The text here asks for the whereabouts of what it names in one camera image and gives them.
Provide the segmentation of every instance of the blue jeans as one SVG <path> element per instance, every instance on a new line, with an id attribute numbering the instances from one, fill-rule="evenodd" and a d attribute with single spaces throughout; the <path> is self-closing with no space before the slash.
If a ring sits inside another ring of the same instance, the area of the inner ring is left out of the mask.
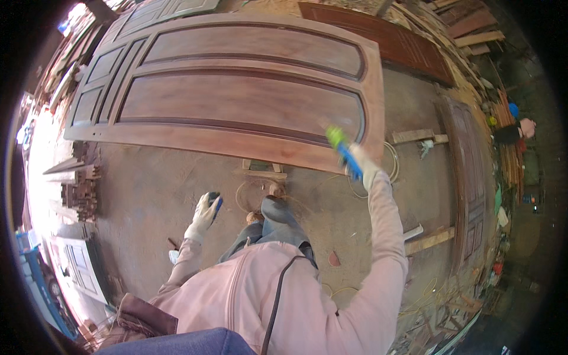
<path id="1" fill-rule="evenodd" d="M 290 209 L 280 198 L 266 196 L 262 200 L 260 211 L 264 216 L 263 222 L 246 226 L 239 234 L 233 245 L 219 258 L 217 264 L 227 261 L 233 254 L 243 249 L 250 237 L 250 244 L 265 243 L 268 241 L 281 241 L 292 244 L 311 261 L 317 269 L 314 251 L 310 240 L 292 216 Z"/>

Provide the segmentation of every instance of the reddish-brown door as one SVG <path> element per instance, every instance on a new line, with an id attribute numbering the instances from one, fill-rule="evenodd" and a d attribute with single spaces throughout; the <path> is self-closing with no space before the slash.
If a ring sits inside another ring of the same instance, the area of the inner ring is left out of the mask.
<path id="1" fill-rule="evenodd" d="M 388 21 L 335 6 L 299 2 L 302 17 L 332 24 L 379 44 L 381 59 L 395 69 L 429 78 L 445 86 L 454 79 L 436 46 L 406 28 Z"/>

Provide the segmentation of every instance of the wooden board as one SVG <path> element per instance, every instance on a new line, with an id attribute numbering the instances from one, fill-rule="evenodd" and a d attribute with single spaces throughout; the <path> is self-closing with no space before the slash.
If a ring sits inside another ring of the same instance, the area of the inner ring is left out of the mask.
<path id="1" fill-rule="evenodd" d="M 464 36 L 456 39 L 456 45 L 458 47 L 465 47 L 467 45 L 504 40 L 505 35 L 501 31 L 491 31 L 485 32 L 478 35 Z"/>
<path id="2" fill-rule="evenodd" d="M 454 79 L 440 51 L 429 40 L 374 16 L 335 6 L 299 2 L 302 17 L 332 24 L 379 44 L 381 59 L 395 69 L 429 78 L 445 86 Z"/>
<path id="3" fill-rule="evenodd" d="M 64 136 L 342 173 L 321 125 L 379 161 L 380 59 L 373 41 L 290 16 L 162 23 L 98 48 Z"/>
<path id="4" fill-rule="evenodd" d="M 442 97 L 436 107 L 444 120 L 454 162 L 457 218 L 452 272 L 457 273 L 482 242 L 485 219 L 483 160 L 470 107 L 449 97 Z"/>
<path id="5" fill-rule="evenodd" d="M 434 138 L 434 131 L 431 129 L 392 133 L 393 144 L 412 142 L 424 139 L 432 139 L 432 138 Z"/>
<path id="6" fill-rule="evenodd" d="M 458 38 L 479 28 L 497 23 L 488 9 L 480 9 L 448 28 L 448 35 Z"/>
<path id="7" fill-rule="evenodd" d="M 431 248 L 435 245 L 443 243 L 444 241 L 454 238 L 456 229 L 450 227 L 442 232 L 435 233 L 426 237 L 420 237 L 416 240 L 407 241 L 404 243 L 404 251 L 406 255 L 415 254 L 424 249 Z"/>
<path id="8" fill-rule="evenodd" d="M 441 9 L 442 7 L 453 5 L 454 3 L 461 0 L 436 0 L 428 3 L 428 7 L 432 10 Z"/>
<path id="9" fill-rule="evenodd" d="M 213 11 L 220 0 L 153 0 L 137 4 L 108 29 L 101 45 L 124 38 L 151 25 Z"/>
<path id="10" fill-rule="evenodd" d="M 481 0 L 462 0 L 455 6 L 452 6 L 448 11 L 442 12 L 440 19 L 447 26 L 451 26 L 473 11 L 481 8 L 487 8 Z"/>

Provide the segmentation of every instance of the wood grain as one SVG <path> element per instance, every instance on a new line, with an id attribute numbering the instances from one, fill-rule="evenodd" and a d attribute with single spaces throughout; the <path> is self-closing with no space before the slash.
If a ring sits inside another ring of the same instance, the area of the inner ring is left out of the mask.
<path id="1" fill-rule="evenodd" d="M 379 19 L 335 6 L 299 2 L 302 17 L 332 24 L 361 35 L 379 45 L 381 59 L 394 69 L 453 86 L 453 76 L 440 54 L 429 40 L 412 31 Z"/>
<path id="2" fill-rule="evenodd" d="M 480 9 L 448 28 L 448 35 L 458 38 L 479 28 L 497 23 L 488 9 Z"/>
<path id="3" fill-rule="evenodd" d="M 416 254 L 425 249 L 431 248 L 435 245 L 441 244 L 447 240 L 454 238 L 456 230 L 450 227 L 442 232 L 435 233 L 429 236 L 420 237 L 416 240 L 407 241 L 404 243 L 404 251 L 406 255 Z"/>
<path id="4" fill-rule="evenodd" d="M 504 40 L 505 35 L 501 31 L 491 31 L 485 32 L 477 35 L 464 36 L 456 39 L 456 45 L 458 47 L 465 47 L 467 45 Z"/>
<path id="5" fill-rule="evenodd" d="M 204 15 L 137 31 L 95 56 L 70 109 L 67 139 L 343 173 L 321 127 L 333 123 L 377 161 L 382 155 L 378 46 L 346 30 L 277 16 Z"/>
<path id="6" fill-rule="evenodd" d="M 456 238 L 452 273 L 459 272 L 482 244 L 485 219 L 485 181 L 475 119 L 468 105 L 443 97 L 436 103 L 448 134 L 456 179 Z"/>

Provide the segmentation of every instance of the shoe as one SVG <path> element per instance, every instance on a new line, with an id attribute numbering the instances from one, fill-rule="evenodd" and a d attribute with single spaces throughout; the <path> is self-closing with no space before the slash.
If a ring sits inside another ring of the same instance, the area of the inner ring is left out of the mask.
<path id="1" fill-rule="evenodd" d="M 283 198 L 286 196 L 286 190 L 284 190 L 283 185 L 273 182 L 268 188 L 268 194 L 276 198 Z"/>
<path id="2" fill-rule="evenodd" d="M 250 212 L 247 215 L 247 225 L 264 221 L 264 216 L 258 212 Z"/>
<path id="3" fill-rule="evenodd" d="M 172 262 L 172 264 L 176 264 L 177 259 L 179 258 L 179 251 L 178 250 L 170 250 L 168 252 L 168 256 L 170 258 L 170 261 Z"/>

